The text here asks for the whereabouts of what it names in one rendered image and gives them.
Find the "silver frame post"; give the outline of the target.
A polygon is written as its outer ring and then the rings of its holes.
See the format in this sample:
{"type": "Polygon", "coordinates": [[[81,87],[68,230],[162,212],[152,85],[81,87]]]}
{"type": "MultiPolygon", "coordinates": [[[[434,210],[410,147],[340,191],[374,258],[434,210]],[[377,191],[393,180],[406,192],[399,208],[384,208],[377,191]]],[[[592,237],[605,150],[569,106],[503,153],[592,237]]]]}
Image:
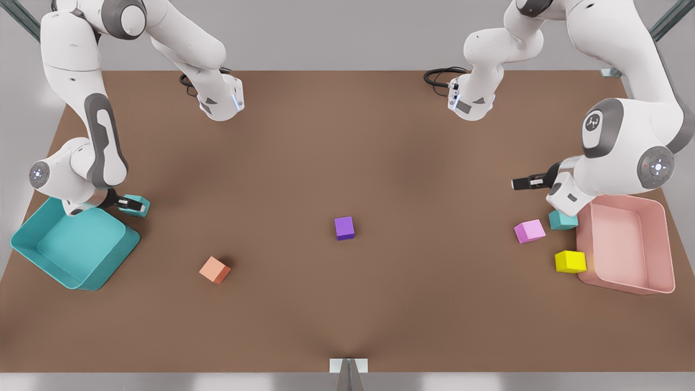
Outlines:
{"type": "Polygon", "coordinates": [[[40,42],[41,25],[35,17],[20,4],[19,0],[0,0],[0,7],[26,30],[37,42],[40,42]]]}
{"type": "Polygon", "coordinates": [[[677,0],[665,14],[648,30],[641,25],[640,18],[636,12],[627,10],[627,2],[622,2],[623,8],[617,10],[612,20],[602,27],[601,30],[603,43],[596,52],[586,52],[592,54],[596,59],[603,60],[610,64],[610,69],[601,69],[600,73],[604,78],[620,78],[623,76],[621,69],[628,69],[630,60],[637,60],[641,63],[638,53],[642,50],[648,51],[648,38],[654,47],[665,37],[665,35],[680,22],[687,13],[695,9],[695,0],[677,0]]]}
{"type": "Polygon", "coordinates": [[[368,359],[330,358],[328,371],[338,374],[337,391],[364,391],[362,374],[368,372],[368,359]]]}

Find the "orange cube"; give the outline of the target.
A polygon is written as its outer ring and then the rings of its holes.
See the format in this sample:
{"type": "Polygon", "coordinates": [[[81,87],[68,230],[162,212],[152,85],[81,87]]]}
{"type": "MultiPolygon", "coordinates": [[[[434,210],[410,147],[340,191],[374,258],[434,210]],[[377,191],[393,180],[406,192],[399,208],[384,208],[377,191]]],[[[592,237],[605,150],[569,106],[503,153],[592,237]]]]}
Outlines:
{"type": "Polygon", "coordinates": [[[220,260],[211,256],[206,260],[199,273],[217,285],[221,284],[228,276],[231,268],[220,260]]]}

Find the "purple cube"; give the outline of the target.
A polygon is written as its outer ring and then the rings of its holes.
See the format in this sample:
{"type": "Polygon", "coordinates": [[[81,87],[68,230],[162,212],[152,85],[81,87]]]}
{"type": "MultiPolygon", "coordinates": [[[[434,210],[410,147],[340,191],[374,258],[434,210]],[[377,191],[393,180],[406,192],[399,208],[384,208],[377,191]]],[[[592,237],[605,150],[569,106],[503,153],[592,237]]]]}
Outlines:
{"type": "Polygon", "coordinates": [[[337,240],[342,241],[348,238],[355,237],[355,228],[352,216],[343,216],[340,218],[335,218],[333,222],[337,233],[337,240]]]}

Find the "yellow cube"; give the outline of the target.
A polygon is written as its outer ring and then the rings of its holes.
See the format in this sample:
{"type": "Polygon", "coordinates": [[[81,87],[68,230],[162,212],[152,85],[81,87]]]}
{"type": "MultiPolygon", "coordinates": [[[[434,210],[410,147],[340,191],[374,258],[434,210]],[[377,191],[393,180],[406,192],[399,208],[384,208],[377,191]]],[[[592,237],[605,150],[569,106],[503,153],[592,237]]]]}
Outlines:
{"type": "Polygon", "coordinates": [[[583,252],[564,250],[554,255],[556,272],[582,273],[587,270],[586,256],[583,252]]]}

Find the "pink cube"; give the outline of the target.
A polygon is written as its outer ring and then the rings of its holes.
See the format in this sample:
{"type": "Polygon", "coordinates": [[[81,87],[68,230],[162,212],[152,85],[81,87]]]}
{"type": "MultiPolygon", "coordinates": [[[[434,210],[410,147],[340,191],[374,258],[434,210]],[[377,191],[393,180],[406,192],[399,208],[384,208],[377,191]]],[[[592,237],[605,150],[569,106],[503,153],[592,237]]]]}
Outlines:
{"type": "Polygon", "coordinates": [[[514,232],[519,243],[528,243],[546,237],[545,230],[539,219],[529,220],[514,227],[514,232]]]}

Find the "teal plastic tray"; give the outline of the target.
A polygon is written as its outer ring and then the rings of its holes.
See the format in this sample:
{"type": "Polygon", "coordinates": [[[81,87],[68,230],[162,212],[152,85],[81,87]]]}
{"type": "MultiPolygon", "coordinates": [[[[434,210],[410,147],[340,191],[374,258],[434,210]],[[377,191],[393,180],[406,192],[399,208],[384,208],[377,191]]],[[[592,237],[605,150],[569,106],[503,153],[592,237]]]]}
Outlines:
{"type": "Polygon", "coordinates": [[[68,216],[48,198],[12,235],[10,245],[68,289],[96,291],[141,240],[136,230],[99,208],[68,216]]]}

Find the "teal blue cube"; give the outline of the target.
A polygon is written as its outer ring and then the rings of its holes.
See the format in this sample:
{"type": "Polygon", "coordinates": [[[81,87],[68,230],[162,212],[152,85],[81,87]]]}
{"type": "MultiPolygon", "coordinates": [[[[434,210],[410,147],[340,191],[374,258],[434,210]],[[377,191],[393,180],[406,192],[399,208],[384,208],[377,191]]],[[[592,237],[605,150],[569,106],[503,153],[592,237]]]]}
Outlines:
{"type": "Polygon", "coordinates": [[[559,210],[553,210],[548,214],[551,230],[570,230],[578,227],[576,216],[567,216],[559,210]]]}
{"type": "Polygon", "coordinates": [[[131,205],[133,202],[135,203],[140,203],[141,208],[139,210],[133,210],[131,208],[119,208],[120,211],[123,213],[126,213],[126,215],[129,216],[139,216],[139,217],[146,217],[147,212],[149,210],[150,202],[140,196],[140,195],[131,195],[131,194],[126,194],[124,196],[126,199],[129,199],[129,205],[131,205]]]}

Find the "pink plastic tray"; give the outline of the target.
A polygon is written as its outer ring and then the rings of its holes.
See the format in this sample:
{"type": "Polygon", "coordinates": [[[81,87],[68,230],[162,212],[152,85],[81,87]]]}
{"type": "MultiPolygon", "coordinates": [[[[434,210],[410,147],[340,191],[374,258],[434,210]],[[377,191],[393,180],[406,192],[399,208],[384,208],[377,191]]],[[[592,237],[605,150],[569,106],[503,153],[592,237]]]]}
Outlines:
{"type": "Polygon", "coordinates": [[[586,258],[581,282],[639,295],[675,290],[667,216],[661,203],[602,195],[578,217],[577,250],[586,258]]]}

